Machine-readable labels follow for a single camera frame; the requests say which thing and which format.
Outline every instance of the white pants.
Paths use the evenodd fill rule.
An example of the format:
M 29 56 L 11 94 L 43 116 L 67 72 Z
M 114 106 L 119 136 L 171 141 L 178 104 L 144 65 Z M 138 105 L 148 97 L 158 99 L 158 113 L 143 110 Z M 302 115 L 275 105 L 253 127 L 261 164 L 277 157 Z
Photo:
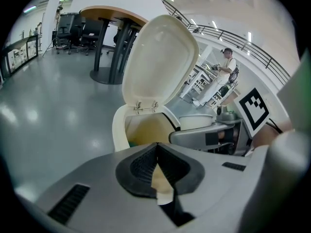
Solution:
M 207 85 L 203 91 L 198 96 L 198 101 L 201 105 L 204 105 L 208 102 L 215 93 L 222 88 L 229 80 L 229 77 L 226 76 L 217 76 L 212 83 Z

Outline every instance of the open white lid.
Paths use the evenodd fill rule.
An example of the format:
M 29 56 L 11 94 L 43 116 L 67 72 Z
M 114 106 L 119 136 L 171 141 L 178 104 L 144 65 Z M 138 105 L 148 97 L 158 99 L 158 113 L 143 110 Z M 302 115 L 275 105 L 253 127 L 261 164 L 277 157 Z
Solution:
M 139 32 L 125 68 L 122 94 L 127 105 L 152 108 L 168 103 L 193 69 L 199 47 L 173 16 L 161 15 Z

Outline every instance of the railing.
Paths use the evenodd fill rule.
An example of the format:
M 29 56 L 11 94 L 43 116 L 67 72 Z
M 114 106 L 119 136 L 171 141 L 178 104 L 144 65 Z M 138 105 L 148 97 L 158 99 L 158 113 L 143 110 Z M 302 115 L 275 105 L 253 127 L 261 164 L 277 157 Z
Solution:
M 168 10 L 169 14 L 175 17 L 180 17 L 181 22 L 189 29 L 189 31 L 202 35 L 212 36 L 220 41 L 233 45 L 241 51 L 244 51 L 249 56 L 252 56 L 260 61 L 265 66 L 265 68 L 270 70 L 283 85 L 290 79 L 291 76 L 288 74 L 288 72 L 271 55 L 269 55 L 266 51 L 254 43 L 250 43 L 247 39 L 244 39 L 243 37 L 240 37 L 226 30 L 215 29 L 206 25 L 191 24 L 183 14 L 181 14 L 166 0 L 162 0 L 162 2 Z

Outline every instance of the round table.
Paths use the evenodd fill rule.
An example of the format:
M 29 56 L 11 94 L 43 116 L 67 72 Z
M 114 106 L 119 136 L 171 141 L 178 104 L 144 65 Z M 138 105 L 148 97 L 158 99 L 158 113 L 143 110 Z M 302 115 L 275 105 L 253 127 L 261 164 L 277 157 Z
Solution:
M 90 72 L 91 78 L 100 83 L 121 84 L 123 80 L 125 62 L 130 52 L 131 46 L 135 40 L 135 35 L 141 29 L 141 27 L 147 23 L 147 20 L 133 12 L 112 6 L 90 6 L 81 10 L 80 15 L 88 19 L 103 21 L 95 52 L 94 70 Z M 108 24 L 121 27 L 121 32 L 116 43 L 111 67 L 99 68 L 104 36 Z M 122 53 L 124 42 L 128 35 L 128 42 L 123 51 L 122 60 L 118 71 L 119 58 Z

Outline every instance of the shoe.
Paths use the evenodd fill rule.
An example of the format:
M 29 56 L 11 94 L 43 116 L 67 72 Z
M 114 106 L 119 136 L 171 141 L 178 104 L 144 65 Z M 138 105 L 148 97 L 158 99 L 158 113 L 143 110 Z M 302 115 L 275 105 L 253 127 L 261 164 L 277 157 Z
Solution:
M 192 101 L 192 103 L 195 105 L 195 106 L 200 106 L 201 104 L 199 103 L 199 101 Z

